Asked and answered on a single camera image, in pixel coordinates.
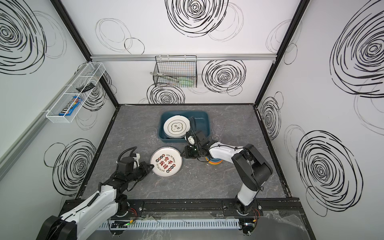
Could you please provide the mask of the blue bowl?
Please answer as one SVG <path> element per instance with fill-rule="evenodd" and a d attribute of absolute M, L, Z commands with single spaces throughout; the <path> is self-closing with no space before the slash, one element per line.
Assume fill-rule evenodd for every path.
<path fill-rule="evenodd" d="M 219 161 L 219 160 L 221 160 L 221 159 L 217 159 L 217 158 L 208 158 L 208 157 L 206 157 L 206 160 L 207 161 Z"/>

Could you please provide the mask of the orange bowl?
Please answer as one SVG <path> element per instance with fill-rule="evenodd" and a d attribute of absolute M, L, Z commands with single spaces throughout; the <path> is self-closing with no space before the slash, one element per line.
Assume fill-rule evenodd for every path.
<path fill-rule="evenodd" d="M 218 164 L 220 164 L 220 163 L 222 163 L 222 162 L 223 162 L 223 160 L 219 160 L 219 161 L 208 161 L 208 163 L 211 164 L 211 165 L 218 165 Z"/>

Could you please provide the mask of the white plate quatrefoil motif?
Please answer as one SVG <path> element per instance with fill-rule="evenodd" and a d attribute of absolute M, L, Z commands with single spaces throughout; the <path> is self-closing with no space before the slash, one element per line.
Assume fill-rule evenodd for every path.
<path fill-rule="evenodd" d="M 168 118 L 163 125 L 164 133 L 170 139 L 184 138 L 190 128 L 189 119 L 181 115 Z"/>

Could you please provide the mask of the yellow bowl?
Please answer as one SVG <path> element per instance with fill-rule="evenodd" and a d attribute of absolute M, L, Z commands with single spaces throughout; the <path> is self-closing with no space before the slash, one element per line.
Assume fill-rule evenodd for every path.
<path fill-rule="evenodd" d="M 219 165 L 221 164 L 223 161 L 220 161 L 220 162 L 211 162 L 209 161 L 208 163 L 211 164 L 211 165 Z"/>

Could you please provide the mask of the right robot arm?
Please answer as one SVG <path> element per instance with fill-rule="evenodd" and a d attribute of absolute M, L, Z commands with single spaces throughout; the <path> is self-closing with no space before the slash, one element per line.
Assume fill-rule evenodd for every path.
<path fill-rule="evenodd" d="M 201 131 L 190 130 L 185 135 L 188 145 L 182 152 L 186 159 L 218 165 L 233 164 L 243 184 L 235 197 L 235 207 L 240 215 L 253 210 L 256 195 L 264 190 L 264 183 L 273 174 L 273 169 L 254 145 L 236 147 L 211 140 Z"/>

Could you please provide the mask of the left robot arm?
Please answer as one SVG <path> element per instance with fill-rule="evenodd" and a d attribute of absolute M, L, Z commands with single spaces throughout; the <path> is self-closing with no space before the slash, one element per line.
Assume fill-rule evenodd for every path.
<path fill-rule="evenodd" d="M 127 190 L 131 182 L 138 183 L 154 168 L 146 162 L 137 163 L 137 156 L 119 158 L 117 170 L 88 199 L 59 217 L 46 219 L 38 240 L 86 240 L 113 216 L 124 217 L 129 207 Z"/>

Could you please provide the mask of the teal plastic bin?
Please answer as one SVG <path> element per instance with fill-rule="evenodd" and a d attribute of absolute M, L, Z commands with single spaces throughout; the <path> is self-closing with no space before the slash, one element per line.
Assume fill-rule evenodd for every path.
<path fill-rule="evenodd" d="M 176 115 L 184 116 L 184 117 L 188 118 L 189 121 L 191 118 L 194 118 L 195 124 L 196 124 L 195 125 L 196 131 L 202 131 L 206 137 L 208 137 L 210 135 L 210 132 L 211 132 L 210 119 L 209 119 L 209 116 L 206 112 L 204 112 L 204 111 L 186 111 L 186 110 L 167 111 L 161 115 L 159 128 L 158 128 L 158 137 L 162 142 L 164 142 L 164 143 L 183 143 L 186 141 L 185 137 L 180 138 L 180 139 L 170 139 L 164 133 L 163 125 L 164 125 L 165 121 L 168 118 L 170 118 L 172 116 L 176 116 Z"/>

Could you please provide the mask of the green item in basket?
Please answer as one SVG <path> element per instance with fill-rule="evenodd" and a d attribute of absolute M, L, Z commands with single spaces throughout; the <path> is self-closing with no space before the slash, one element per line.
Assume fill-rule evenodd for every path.
<path fill-rule="evenodd" d="M 179 77 L 179 83 L 182 85 L 194 85 L 195 80 L 189 77 Z"/>

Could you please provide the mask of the metal tongs in basket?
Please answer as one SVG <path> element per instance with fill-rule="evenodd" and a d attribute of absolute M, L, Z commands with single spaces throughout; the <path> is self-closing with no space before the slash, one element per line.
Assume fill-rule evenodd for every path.
<path fill-rule="evenodd" d="M 178 78 L 175 78 L 175 77 L 172 77 L 172 76 L 169 76 L 169 75 L 165 75 L 165 74 L 162 74 L 162 73 L 154 73 L 154 72 L 150 72 L 150 74 L 151 74 L 153 77 L 163 78 L 163 79 L 165 79 L 165 80 L 172 81 L 172 82 L 176 82 L 176 83 L 179 83 L 179 82 L 180 82 Z"/>

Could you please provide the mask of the blue candy packet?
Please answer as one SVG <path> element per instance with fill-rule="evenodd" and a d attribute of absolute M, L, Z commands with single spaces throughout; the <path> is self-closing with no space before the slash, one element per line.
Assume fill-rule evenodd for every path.
<path fill-rule="evenodd" d="M 70 116 L 73 111 L 82 103 L 82 101 L 83 100 L 80 97 L 72 97 L 68 104 L 59 113 L 59 116 Z"/>

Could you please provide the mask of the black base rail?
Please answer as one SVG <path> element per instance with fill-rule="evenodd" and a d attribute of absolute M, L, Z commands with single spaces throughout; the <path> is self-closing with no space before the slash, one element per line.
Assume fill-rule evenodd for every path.
<path fill-rule="evenodd" d="M 234 199 L 129 199 L 128 203 L 138 216 L 162 212 L 214 212 L 226 217 L 238 215 Z M 305 214 L 298 198 L 258 198 L 252 208 L 258 209 L 261 214 L 274 210 Z"/>

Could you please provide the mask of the left wall aluminium rail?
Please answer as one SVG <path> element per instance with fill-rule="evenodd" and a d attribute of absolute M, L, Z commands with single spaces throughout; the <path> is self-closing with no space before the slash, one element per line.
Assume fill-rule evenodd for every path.
<path fill-rule="evenodd" d="M 69 79 L 69 81 L 50 100 L 50 102 L 43 108 L 43 110 L 39 112 L 32 123 L 22 132 L 16 141 L 1 156 L 1 181 L 9 173 L 21 155 L 29 147 L 31 142 L 47 124 L 48 119 L 46 118 L 46 113 L 54 106 L 60 97 L 62 97 L 62 95 L 65 93 L 65 90 L 72 84 L 76 76 L 79 74 L 79 71 L 85 69 L 88 63 L 90 62 L 84 62 L 79 65 L 78 70 L 75 71 L 74 75 Z"/>

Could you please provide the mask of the black corner frame post right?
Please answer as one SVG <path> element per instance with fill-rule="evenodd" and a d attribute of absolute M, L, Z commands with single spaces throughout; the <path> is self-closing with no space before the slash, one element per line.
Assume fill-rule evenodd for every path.
<path fill-rule="evenodd" d="M 264 96 L 264 94 L 266 93 L 272 79 L 273 79 L 273 76 L 275 75 L 276 71 L 277 71 L 277 68 L 278 66 L 280 65 L 280 62 L 282 61 L 283 59 L 283 56 L 290 44 L 290 41 L 292 40 L 293 36 L 294 36 L 294 33 L 296 32 L 296 29 L 300 23 L 300 21 L 302 20 L 302 17 L 308 7 L 308 5 L 310 4 L 310 0 L 301 0 L 299 2 L 299 5 L 297 7 L 297 10 L 295 11 L 295 14 L 291 20 L 291 23 L 286 31 L 286 34 L 282 40 L 282 43 L 277 51 L 277 57 L 276 57 L 276 60 L 275 62 L 271 65 L 269 71 L 268 71 L 268 74 L 263 82 L 263 85 L 260 89 L 260 92 L 256 98 L 256 101 L 255 101 L 255 106 L 258 107 L 262 101 L 262 98 Z"/>

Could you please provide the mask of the black corner frame post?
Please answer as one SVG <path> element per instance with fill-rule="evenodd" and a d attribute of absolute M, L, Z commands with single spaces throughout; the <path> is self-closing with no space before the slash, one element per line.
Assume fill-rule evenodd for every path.
<path fill-rule="evenodd" d="M 62 22 L 66 26 L 67 30 L 69 31 L 70 35 L 72 36 L 73 40 L 75 41 L 76 45 L 78 46 L 80 52 L 84 56 L 85 60 L 87 62 L 91 62 L 91 52 L 89 51 L 88 47 L 86 46 L 86 43 L 84 42 L 83 38 L 81 37 L 79 31 L 77 30 L 75 24 L 73 23 L 69 13 L 67 12 L 65 6 L 63 5 L 62 1 L 60 0 L 50 0 L 51 4 L 55 8 L 56 12 L 60 16 Z M 105 92 L 107 93 L 107 96 L 111 100 L 112 104 L 116 109 L 119 108 L 119 103 L 115 97 L 115 95 L 112 93 L 111 88 L 106 82 L 105 77 L 101 77 L 101 85 Z"/>
<path fill-rule="evenodd" d="M 276 60 L 275 62 L 271 65 L 269 71 L 268 71 L 268 74 L 263 82 L 263 85 L 260 89 L 260 92 L 256 98 L 256 101 L 255 101 L 255 106 L 258 107 L 262 101 L 262 98 L 264 96 L 264 94 L 266 93 L 272 79 L 273 79 L 273 76 L 275 75 L 276 71 L 277 71 L 277 68 L 278 66 L 280 65 L 280 62 L 282 61 L 283 59 L 283 56 L 290 44 L 290 41 L 292 40 L 293 36 L 294 36 L 294 33 L 296 32 L 296 29 L 300 23 L 300 21 L 302 20 L 302 17 L 308 7 L 308 5 L 310 4 L 310 0 L 301 0 L 299 2 L 299 5 L 297 7 L 297 10 L 295 11 L 295 14 L 291 20 L 291 23 L 286 31 L 286 34 L 282 40 L 282 43 L 277 51 L 277 57 L 276 57 Z"/>

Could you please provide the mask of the black corner frame post left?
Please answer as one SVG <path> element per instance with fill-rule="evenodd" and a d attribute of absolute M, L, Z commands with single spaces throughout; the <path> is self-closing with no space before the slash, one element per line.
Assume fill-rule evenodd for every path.
<path fill-rule="evenodd" d="M 79 31 L 77 30 L 75 24 L 73 23 L 69 13 L 67 12 L 65 6 L 63 5 L 62 1 L 60 0 L 50 0 L 51 4 L 55 8 L 56 12 L 60 16 L 62 22 L 66 26 L 67 30 L 69 31 L 70 35 L 72 36 L 73 40 L 75 41 L 76 45 L 78 46 L 80 52 L 84 56 L 85 60 L 87 62 L 91 62 L 91 52 L 89 51 L 88 47 L 86 46 L 86 43 L 84 42 L 83 38 L 81 37 Z M 107 96 L 111 100 L 112 104 L 116 109 L 119 108 L 119 103 L 115 97 L 115 95 L 112 93 L 111 88 L 106 82 L 105 77 L 101 77 L 101 85 L 105 92 L 107 93 Z"/>

